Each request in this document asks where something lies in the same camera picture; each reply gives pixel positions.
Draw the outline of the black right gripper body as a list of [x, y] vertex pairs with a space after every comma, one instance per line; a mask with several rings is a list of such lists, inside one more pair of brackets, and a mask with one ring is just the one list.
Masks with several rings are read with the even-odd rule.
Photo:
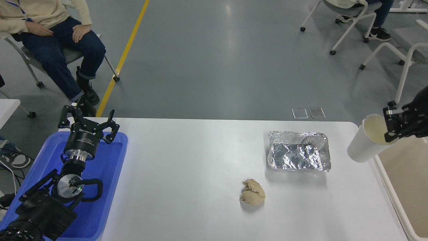
[[419, 125], [416, 128], [415, 136], [417, 138], [427, 137], [428, 135], [428, 86], [424, 87], [413, 99], [413, 108], [418, 111]]

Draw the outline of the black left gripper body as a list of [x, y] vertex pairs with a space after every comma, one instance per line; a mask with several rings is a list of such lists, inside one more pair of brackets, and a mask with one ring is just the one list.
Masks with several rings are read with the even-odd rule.
[[94, 130], [89, 124], [74, 123], [63, 153], [68, 157], [81, 155], [85, 158], [95, 158], [98, 145], [102, 139], [102, 131]]

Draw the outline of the person's left hand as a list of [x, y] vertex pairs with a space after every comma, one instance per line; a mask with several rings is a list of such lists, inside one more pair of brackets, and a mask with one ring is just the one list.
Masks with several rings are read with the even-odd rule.
[[86, 25], [78, 24], [74, 26], [72, 29], [73, 29], [73, 34], [72, 34], [73, 41], [74, 43], [78, 43], [85, 34], [91, 31], [91, 24], [86, 24]]

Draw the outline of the person's right hand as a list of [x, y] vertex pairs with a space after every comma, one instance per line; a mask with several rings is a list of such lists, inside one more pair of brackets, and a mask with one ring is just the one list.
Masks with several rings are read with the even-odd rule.
[[42, 26], [39, 23], [30, 22], [30, 21], [26, 20], [25, 26], [26, 26], [28, 32], [35, 34], [35, 35], [38, 35], [38, 36], [51, 37], [54, 35], [54, 33], [50, 29]]

